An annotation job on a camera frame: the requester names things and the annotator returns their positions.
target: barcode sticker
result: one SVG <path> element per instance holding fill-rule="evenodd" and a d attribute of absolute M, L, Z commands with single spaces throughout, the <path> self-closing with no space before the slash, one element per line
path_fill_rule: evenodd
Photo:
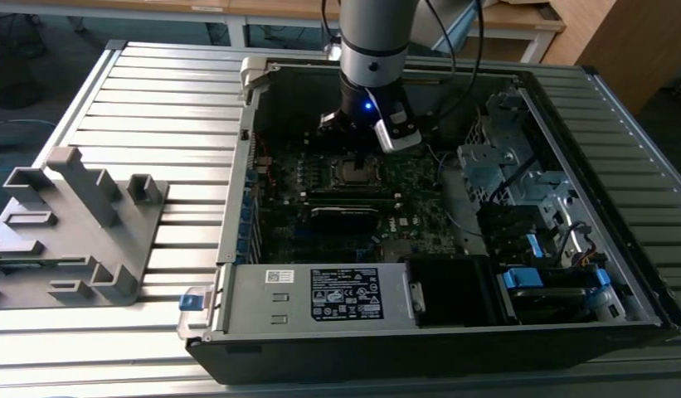
<path fill-rule="evenodd" d="M 205 11 L 205 12 L 221 12 L 221 7 L 199 7 L 192 6 L 192 11 Z"/>
<path fill-rule="evenodd" d="M 267 284 L 292 284 L 293 283 L 293 270 L 291 270 L 291 269 L 267 269 L 264 280 L 265 280 Z"/>

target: metal frame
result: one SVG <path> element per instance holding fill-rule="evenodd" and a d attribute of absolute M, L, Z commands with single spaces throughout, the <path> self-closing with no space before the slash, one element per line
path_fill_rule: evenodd
<path fill-rule="evenodd" d="M 36 166 L 41 164 L 48 148 L 68 144 L 63 141 L 64 134 L 72 120 L 89 112 L 84 99 L 92 93 L 93 85 L 101 86 L 101 80 L 113 79 L 103 72 L 104 69 L 117 62 L 120 64 L 109 68 L 109 75 L 136 72 L 140 66 L 121 64 L 132 65 L 133 61 L 140 61 L 135 54 L 141 50 L 152 51 L 148 55 L 157 60 L 173 61 L 167 70 L 156 70 L 159 74 L 149 74 L 147 79 L 153 78 L 165 83 L 177 77 L 179 85 L 161 84 L 159 88 L 148 87 L 147 91 L 136 95 L 120 95 L 121 100 L 132 101 L 133 104 L 137 100 L 137 104 L 145 104 L 145 101 L 151 100 L 173 100 L 177 104 L 168 102 L 165 106 L 192 108 L 209 107 L 200 104 L 200 101 L 211 101 L 211 106 L 217 107 L 220 113 L 228 109 L 240 109 L 241 106 L 240 102 L 235 102 L 236 96 L 219 92 L 221 88 L 215 85 L 227 79 L 228 72 L 199 68 L 223 65 L 228 70 L 237 70 L 241 59 L 251 55 L 315 60 L 321 58 L 319 53 L 311 51 L 239 50 L 228 47 L 135 42 L 127 43 L 115 61 L 115 51 L 104 51 L 41 156 L 37 157 Z M 200 60 L 228 64 L 205 64 L 199 63 Z M 410 58 L 408 67 L 412 63 L 448 70 L 448 62 L 443 59 Z M 471 63 L 460 61 L 459 66 L 471 68 Z M 486 62 L 484 67 L 520 69 L 535 74 L 598 174 L 607 195 L 615 201 L 635 238 L 640 240 L 644 252 L 681 303 L 681 188 L 666 163 L 659 161 L 662 154 L 655 148 L 639 147 L 638 138 L 630 135 L 627 129 L 630 122 L 626 121 L 624 111 L 618 111 L 615 101 L 603 95 L 592 77 L 586 75 L 580 68 L 519 66 L 500 62 Z M 216 80 L 200 86 L 200 80 L 192 80 L 196 74 Z M 95 104 L 105 104 L 104 100 L 112 98 L 112 91 L 123 94 L 124 90 L 100 91 L 97 97 L 101 101 L 97 100 Z M 188 110 L 192 112 L 183 119 L 188 120 L 185 124 L 192 124 L 199 120 L 199 116 L 195 116 L 193 109 Z M 112 107 L 109 112 L 117 112 L 116 108 Z M 136 112 L 139 119 L 156 126 L 163 125 L 156 123 L 159 119 L 143 113 L 141 109 Z M 208 129 L 205 124 L 199 126 L 200 129 Z M 675 391 L 681 391 L 681 337 L 658 347 L 614 352 L 558 372 L 479 375 L 448 380 L 391 380 L 235 388 L 220 386 L 189 358 L 184 342 L 175 333 L 179 295 L 188 286 L 212 284 L 217 269 L 219 226 L 227 186 L 211 185 L 211 182 L 219 179 L 220 175 L 224 177 L 220 173 L 224 161 L 219 152 L 229 150 L 229 147 L 224 146 L 229 135 L 213 133 L 215 131 L 163 133 L 140 130 L 97 132 L 87 129 L 85 133 L 77 133 L 71 138 L 69 143 L 77 145 L 85 155 L 87 152 L 97 152 L 103 156 L 103 148 L 111 149 L 108 153 L 120 156 L 127 150 L 137 151 L 137 162 L 125 158 L 123 163 L 127 164 L 108 164 L 119 175 L 129 174 L 135 169 L 147 170 L 153 177 L 155 174 L 161 174 L 164 177 L 160 179 L 172 179 L 175 182 L 165 198 L 163 221 L 148 261 L 149 272 L 143 279 L 136 304 L 120 308 L 0 311 L 0 397 L 300 394 L 360 396 L 372 393 L 408 394 L 487 387 L 492 393 L 534 396 L 543 394 L 544 385 L 550 385 L 550 389 L 558 388 L 562 395 L 575 396 L 603 395 L 606 392 L 636 396 L 638 392 L 650 391 L 651 388 L 662 391 L 675 388 Z M 149 139 L 151 134 L 160 134 L 160 139 Z M 189 156 L 192 150 L 197 151 L 192 154 L 199 156 Z M 104 163 L 105 159 L 100 156 L 96 161 Z M 192 326 L 204 327 L 207 322 L 201 313 L 191 315 Z"/>
<path fill-rule="evenodd" d="M 320 21 L 304 18 L 261 17 L 256 15 L 233 15 L 220 12 L 168 12 L 141 11 L 107 7 L 76 7 L 64 5 L 40 5 L 35 3 L 0 1 L 0 12 L 16 12 L 21 14 L 61 15 L 65 17 L 97 17 L 120 19 L 147 19 L 153 21 L 181 21 L 223 23 L 229 29 L 229 45 L 236 48 L 248 47 L 248 25 L 279 26 L 279 27 L 317 27 Z M 331 29 L 339 28 L 336 21 L 327 22 Z M 520 62 L 539 63 L 547 52 L 548 44 L 554 40 L 555 32 L 532 31 L 522 29 L 486 29 L 484 37 L 528 40 L 527 50 Z M 476 29 L 470 29 L 468 36 L 476 37 Z"/>

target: warning label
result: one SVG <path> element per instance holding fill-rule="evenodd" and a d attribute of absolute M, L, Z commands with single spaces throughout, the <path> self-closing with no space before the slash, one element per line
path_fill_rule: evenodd
<path fill-rule="evenodd" d="M 315 321 L 383 319 L 376 268 L 311 269 L 309 299 Z"/>

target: aluminum profile table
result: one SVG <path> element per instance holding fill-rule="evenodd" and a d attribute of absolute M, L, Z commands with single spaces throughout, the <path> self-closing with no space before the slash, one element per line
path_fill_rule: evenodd
<path fill-rule="evenodd" d="M 72 145 L 81 150 L 83 162 L 104 167 L 113 178 L 144 172 L 171 183 L 139 301 L 121 308 L 0 311 L 0 397 L 359 396 L 487 386 L 486 395 L 530 397 L 544 391 L 559 396 L 623 394 L 627 389 L 630 396 L 647 391 L 670 396 L 681 392 L 681 337 L 658 347 L 611 353 L 566 371 L 220 386 L 187 355 L 175 326 L 179 295 L 191 285 L 209 284 L 215 271 L 241 109 L 236 97 L 240 62 L 251 55 L 320 56 L 303 51 L 133 42 L 111 48 L 93 66 L 33 166 L 43 165 L 52 146 Z M 412 62 L 444 63 L 426 58 Z M 515 64 L 484 67 L 514 69 Z M 576 67 L 519 67 L 544 86 L 681 301 L 681 177 L 596 75 Z M 201 325 L 204 320 L 192 323 Z"/>

